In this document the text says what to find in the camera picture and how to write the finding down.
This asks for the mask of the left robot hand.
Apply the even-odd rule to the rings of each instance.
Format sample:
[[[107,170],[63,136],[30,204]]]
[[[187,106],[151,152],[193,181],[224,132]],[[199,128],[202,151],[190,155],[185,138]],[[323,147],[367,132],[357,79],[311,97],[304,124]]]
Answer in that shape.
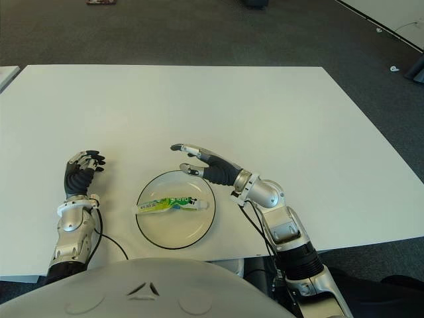
[[[105,157],[96,150],[78,152],[66,164],[64,191],[66,198],[87,195],[96,172],[104,170]]]

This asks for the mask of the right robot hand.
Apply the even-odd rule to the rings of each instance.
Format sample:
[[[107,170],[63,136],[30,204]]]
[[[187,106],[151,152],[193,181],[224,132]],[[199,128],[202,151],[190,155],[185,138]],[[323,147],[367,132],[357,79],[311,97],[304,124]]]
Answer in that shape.
[[[238,175],[242,172],[242,168],[218,154],[192,144],[173,144],[170,149],[172,151],[185,152],[190,158],[197,158],[206,167],[194,166],[191,164],[180,164],[180,170],[185,174],[197,176],[207,181],[222,186],[234,186]]]

